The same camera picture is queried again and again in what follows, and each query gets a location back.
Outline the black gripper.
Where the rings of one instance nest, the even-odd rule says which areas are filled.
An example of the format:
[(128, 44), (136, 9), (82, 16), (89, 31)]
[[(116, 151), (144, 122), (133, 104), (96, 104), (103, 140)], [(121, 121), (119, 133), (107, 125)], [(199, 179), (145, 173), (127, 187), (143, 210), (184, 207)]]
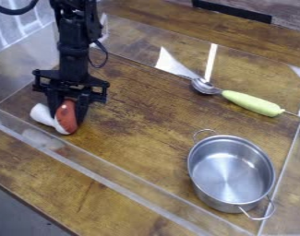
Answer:
[(48, 97), (48, 105), (52, 116), (66, 97), (77, 99), (76, 117), (77, 123), (86, 118), (89, 104), (95, 101), (107, 103), (108, 88), (111, 83), (105, 80), (86, 75), (84, 81), (64, 80), (57, 70), (34, 70), (36, 82), (33, 89)]

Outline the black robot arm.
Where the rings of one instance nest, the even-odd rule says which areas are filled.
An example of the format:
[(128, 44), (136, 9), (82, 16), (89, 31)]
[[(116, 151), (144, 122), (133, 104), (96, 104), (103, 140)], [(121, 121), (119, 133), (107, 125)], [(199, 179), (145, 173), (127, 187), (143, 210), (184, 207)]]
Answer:
[(111, 83), (92, 76), (88, 65), (105, 66), (107, 60), (95, 65), (89, 58), (89, 46), (96, 43), (108, 53), (100, 42), (104, 26), (99, 18), (96, 0), (50, 0), (56, 11), (56, 24), (60, 32), (57, 49), (60, 51), (60, 68), (57, 70), (34, 70), (33, 89), (48, 97), (52, 117), (66, 98), (76, 99), (74, 114), (77, 123), (85, 121), (89, 104), (107, 103)]

